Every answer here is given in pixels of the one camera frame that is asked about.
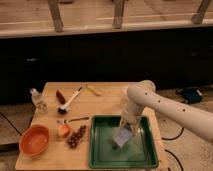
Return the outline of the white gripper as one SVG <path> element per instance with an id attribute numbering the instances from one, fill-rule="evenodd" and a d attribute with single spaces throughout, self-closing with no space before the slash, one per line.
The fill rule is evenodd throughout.
<path id="1" fill-rule="evenodd" d="M 130 131 L 133 134 L 136 134 L 139 128 L 140 121 L 141 121 L 141 116 L 139 115 L 122 114 L 119 127 L 124 128 L 127 124 L 129 124 Z"/>

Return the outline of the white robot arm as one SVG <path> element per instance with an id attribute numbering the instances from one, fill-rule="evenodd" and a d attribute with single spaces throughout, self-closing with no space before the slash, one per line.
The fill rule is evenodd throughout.
<path id="1" fill-rule="evenodd" d="M 213 144 L 213 113 L 157 94 L 155 84 L 151 80 L 129 85 L 127 98 L 128 102 L 121 114 L 120 127 L 129 124 L 130 130 L 134 132 L 143 110 L 149 107 Z"/>

